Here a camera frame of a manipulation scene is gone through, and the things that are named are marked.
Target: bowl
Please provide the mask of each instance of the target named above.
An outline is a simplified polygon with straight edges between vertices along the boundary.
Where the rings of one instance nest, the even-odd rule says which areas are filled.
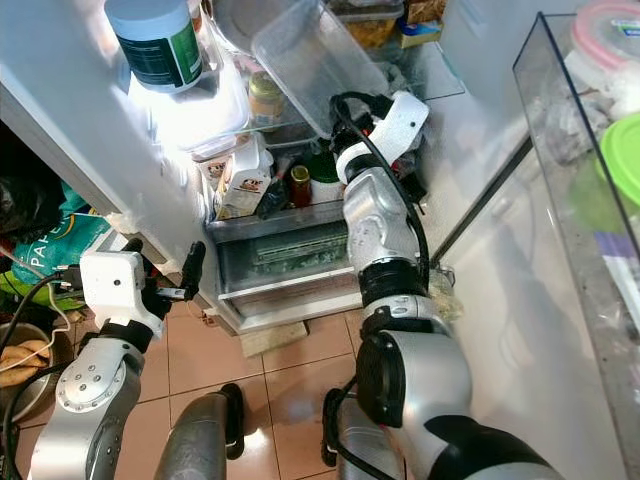
[[[5,332],[8,330],[8,324],[0,325],[0,338],[2,338]],[[51,338],[40,328],[30,323],[18,323],[16,325],[11,338],[9,339],[9,345],[18,345],[27,340],[44,340],[49,343]],[[56,341],[50,348],[51,356],[49,358],[49,365],[53,366],[57,363],[67,361],[71,359],[73,349],[69,339],[64,334],[57,334]],[[56,383],[60,373],[53,373],[45,377],[39,378],[33,382],[20,396],[20,400],[16,405],[16,409],[13,416],[13,421],[17,422],[27,416],[35,416],[45,411],[51,403],[51,394],[56,388]],[[9,402],[18,390],[19,385],[12,387],[5,387],[0,389],[0,415],[4,418],[4,412]]]

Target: small bottle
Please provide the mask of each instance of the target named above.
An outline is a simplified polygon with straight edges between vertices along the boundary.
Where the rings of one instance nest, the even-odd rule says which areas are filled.
[[[296,165],[291,169],[290,177],[291,202],[296,208],[311,204],[311,177],[307,167]]]
[[[249,79],[249,105],[253,126],[273,132],[284,110],[284,94],[267,72],[256,72]]]

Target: tiled floor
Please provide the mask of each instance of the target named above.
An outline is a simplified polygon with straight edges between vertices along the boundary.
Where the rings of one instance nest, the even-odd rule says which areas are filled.
[[[76,345],[91,325],[76,326],[70,335]],[[176,304],[165,337],[145,355],[142,393],[127,421],[116,479],[152,479],[182,410],[233,381],[245,395],[245,451],[227,462],[228,479],[334,480],[335,472],[320,459],[322,401],[330,388],[353,376],[359,328],[358,311],[315,319],[307,338],[245,359],[237,337],[205,326]],[[25,478],[37,436],[51,415],[51,408],[41,410],[22,424],[17,461]]]

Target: vegetables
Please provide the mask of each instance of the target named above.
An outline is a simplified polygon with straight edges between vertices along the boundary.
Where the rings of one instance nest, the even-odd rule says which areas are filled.
[[[35,375],[39,368],[47,367],[51,358],[51,350],[45,348],[47,343],[43,340],[27,340],[20,345],[8,345],[2,352],[0,358],[0,370],[9,368],[9,370],[0,372],[0,387],[11,387],[19,385],[28,378]],[[28,360],[21,360],[33,355]]]

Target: pink lid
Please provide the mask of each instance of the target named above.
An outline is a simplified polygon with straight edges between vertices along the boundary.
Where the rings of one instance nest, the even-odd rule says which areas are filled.
[[[624,63],[640,63],[640,4],[595,2],[578,11],[573,42],[594,62],[608,70]]]

